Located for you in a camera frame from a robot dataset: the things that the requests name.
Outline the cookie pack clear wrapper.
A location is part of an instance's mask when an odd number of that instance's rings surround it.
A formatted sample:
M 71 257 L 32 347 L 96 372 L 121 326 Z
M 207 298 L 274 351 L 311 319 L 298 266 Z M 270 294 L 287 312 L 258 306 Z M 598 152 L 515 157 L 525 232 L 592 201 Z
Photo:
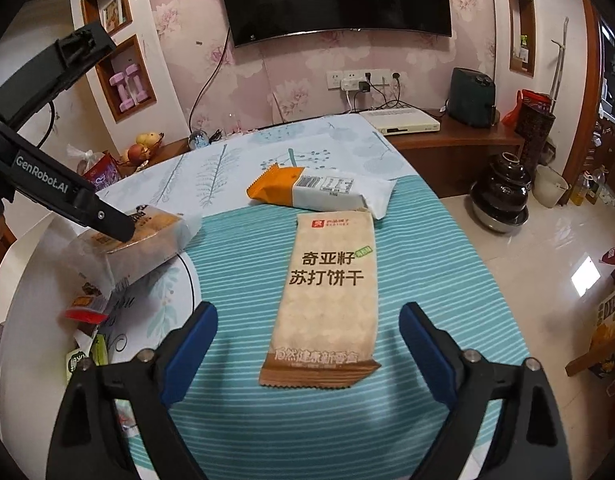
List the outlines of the cookie pack clear wrapper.
M 108 297 L 180 254 L 199 232 L 202 214 L 172 214 L 138 206 L 130 215 L 134 234 L 127 242 L 87 230 L 61 254 L 64 263 Z

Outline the orange white snack pack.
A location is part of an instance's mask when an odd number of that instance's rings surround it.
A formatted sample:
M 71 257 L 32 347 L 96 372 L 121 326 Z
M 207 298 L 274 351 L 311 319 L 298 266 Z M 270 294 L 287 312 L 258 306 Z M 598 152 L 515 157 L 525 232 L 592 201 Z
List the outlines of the orange white snack pack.
M 247 188 L 250 200 L 313 211 L 366 210 L 385 218 L 395 182 L 336 169 L 269 166 Z

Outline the beige soda cracker pack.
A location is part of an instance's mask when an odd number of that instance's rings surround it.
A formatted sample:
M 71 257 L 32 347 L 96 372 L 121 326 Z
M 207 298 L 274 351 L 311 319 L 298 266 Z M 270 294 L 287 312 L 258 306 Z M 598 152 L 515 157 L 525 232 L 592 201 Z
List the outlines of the beige soda cracker pack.
M 378 263 L 373 216 L 299 214 L 285 287 L 259 384 L 349 388 L 378 370 Z

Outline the red purple snack bag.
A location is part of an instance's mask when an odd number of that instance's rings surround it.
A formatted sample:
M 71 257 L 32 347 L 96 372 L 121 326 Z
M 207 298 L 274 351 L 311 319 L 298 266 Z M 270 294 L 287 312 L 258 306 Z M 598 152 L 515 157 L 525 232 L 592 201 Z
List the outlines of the red purple snack bag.
M 67 155 L 76 161 L 76 173 L 91 182 L 96 191 L 108 188 L 122 180 L 117 161 L 107 151 L 88 150 L 84 152 L 68 144 Z

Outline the fruit bowl with apples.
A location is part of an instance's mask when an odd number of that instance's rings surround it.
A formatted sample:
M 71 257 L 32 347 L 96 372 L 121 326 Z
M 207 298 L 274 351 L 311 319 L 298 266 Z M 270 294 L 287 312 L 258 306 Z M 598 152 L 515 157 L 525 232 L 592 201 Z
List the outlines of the fruit bowl with apples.
M 126 167 L 138 167 L 148 162 L 157 154 L 163 138 L 162 132 L 140 133 L 135 142 L 121 154 L 119 164 Z

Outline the small green snack packet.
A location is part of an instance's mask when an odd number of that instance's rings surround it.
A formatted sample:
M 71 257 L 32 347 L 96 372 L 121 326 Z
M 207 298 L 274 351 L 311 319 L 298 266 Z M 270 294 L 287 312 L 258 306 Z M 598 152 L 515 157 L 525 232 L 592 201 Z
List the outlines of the small green snack packet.
M 94 337 L 90 350 L 74 349 L 66 355 L 66 382 L 70 382 L 71 376 L 78 368 L 81 361 L 91 359 L 97 366 L 108 365 L 109 356 L 105 337 L 97 334 Z

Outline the small red orange packet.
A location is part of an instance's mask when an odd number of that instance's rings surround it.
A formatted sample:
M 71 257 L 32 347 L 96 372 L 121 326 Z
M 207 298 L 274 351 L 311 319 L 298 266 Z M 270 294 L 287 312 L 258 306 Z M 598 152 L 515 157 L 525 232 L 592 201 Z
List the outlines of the small red orange packet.
M 82 292 L 65 308 L 64 317 L 80 323 L 98 325 L 108 318 L 108 301 L 97 287 L 85 282 Z

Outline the white plastic storage bin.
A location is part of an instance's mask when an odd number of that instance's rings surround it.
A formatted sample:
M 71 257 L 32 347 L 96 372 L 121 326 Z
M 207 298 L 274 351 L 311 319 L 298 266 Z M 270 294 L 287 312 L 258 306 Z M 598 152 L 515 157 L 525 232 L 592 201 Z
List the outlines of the white plastic storage bin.
M 0 265 L 0 438 L 30 479 L 45 477 L 76 324 L 62 316 L 81 287 L 61 252 L 83 231 L 48 214 Z

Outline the pink dumbbells pair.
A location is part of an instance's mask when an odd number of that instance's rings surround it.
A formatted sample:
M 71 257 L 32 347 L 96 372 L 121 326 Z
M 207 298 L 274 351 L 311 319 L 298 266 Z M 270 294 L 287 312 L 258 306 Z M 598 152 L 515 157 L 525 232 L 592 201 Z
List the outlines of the pink dumbbells pair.
M 121 72 L 112 75 L 109 78 L 109 84 L 118 92 L 121 113 L 125 113 L 149 99 L 149 93 L 142 81 L 142 69 L 136 63 L 132 63 Z

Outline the teal striped table mat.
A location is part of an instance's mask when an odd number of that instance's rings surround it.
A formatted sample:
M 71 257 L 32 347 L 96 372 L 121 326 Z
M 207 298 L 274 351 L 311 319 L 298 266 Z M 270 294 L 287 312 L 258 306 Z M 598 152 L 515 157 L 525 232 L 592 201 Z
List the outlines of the teal striped table mat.
M 256 205 L 204 220 L 188 255 L 216 338 L 171 417 L 211 479 L 399 479 L 447 411 L 399 332 L 419 304 L 460 347 L 520 363 L 494 278 L 418 176 L 385 218 Z

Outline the framed picture in niche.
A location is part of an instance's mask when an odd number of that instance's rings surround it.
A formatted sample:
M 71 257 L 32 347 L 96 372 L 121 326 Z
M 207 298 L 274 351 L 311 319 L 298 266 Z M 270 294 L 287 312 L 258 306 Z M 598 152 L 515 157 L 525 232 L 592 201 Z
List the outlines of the framed picture in niche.
M 114 32 L 124 22 L 122 0 L 98 0 L 99 17 L 106 32 Z

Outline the black ceramic jar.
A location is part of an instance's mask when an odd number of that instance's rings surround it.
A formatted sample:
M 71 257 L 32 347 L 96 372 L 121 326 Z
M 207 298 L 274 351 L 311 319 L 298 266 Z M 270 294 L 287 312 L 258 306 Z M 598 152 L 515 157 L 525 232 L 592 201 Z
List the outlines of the black ceramic jar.
M 528 171 L 515 154 L 494 155 L 470 189 L 472 210 L 491 231 L 516 232 L 529 220 L 531 185 Z

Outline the white bucket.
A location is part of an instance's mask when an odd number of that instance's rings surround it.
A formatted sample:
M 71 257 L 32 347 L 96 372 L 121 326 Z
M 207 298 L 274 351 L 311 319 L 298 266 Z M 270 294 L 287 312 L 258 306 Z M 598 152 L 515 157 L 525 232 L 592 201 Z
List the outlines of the white bucket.
M 536 166 L 532 193 L 544 207 L 554 208 L 569 187 L 568 182 L 550 166 Z

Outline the wooden tv cabinet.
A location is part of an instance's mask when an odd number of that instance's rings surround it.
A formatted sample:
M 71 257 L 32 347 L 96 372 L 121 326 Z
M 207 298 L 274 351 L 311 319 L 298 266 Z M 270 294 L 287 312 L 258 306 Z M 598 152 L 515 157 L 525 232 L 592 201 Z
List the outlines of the wooden tv cabinet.
M 388 141 L 440 198 L 467 194 L 492 156 L 522 151 L 524 140 L 501 122 L 479 129 L 449 116 L 437 120 L 437 132 L 397 134 Z

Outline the white set-top box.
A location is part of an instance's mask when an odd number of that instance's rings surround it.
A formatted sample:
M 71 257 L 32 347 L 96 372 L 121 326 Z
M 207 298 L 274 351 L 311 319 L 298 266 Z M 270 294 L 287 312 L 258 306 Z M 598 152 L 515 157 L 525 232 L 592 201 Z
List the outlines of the white set-top box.
M 434 133 L 441 129 L 437 119 L 414 107 L 366 110 L 359 114 L 384 136 Z

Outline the dark green appliance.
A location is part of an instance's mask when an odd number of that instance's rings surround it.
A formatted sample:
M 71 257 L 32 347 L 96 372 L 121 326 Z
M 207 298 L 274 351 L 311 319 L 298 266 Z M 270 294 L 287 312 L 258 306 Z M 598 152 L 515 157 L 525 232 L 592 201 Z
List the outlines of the dark green appliance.
M 449 84 L 446 113 L 472 128 L 494 125 L 496 87 L 493 79 L 478 70 L 455 67 Z

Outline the white wall power strip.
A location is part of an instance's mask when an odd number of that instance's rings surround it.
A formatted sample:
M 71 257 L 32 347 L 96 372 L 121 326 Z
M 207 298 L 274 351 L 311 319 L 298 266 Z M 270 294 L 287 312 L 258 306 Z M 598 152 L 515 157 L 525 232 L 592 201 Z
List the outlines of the white wall power strip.
M 395 71 L 388 68 L 377 70 L 327 70 L 326 84 L 328 90 L 341 90 L 343 92 L 361 89 L 363 81 L 374 87 L 390 86 L 395 81 Z

